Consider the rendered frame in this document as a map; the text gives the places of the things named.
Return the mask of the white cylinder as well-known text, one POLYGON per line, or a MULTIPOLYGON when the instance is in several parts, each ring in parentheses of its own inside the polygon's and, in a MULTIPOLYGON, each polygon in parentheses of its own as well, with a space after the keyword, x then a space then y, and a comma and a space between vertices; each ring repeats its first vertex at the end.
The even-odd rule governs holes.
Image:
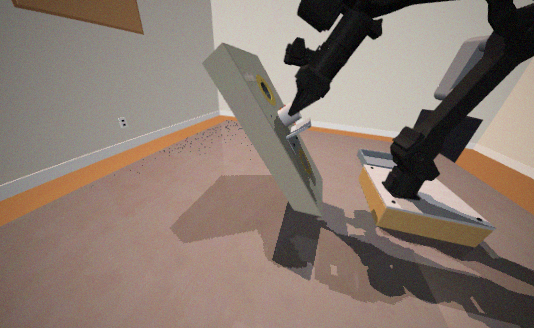
POLYGON ((283 108, 280 107, 280 110, 278 111, 278 115, 286 127, 290 126, 293 123, 296 124, 295 122, 302 118, 300 111, 294 114, 293 116, 288 115, 292 103, 284 105, 283 108))

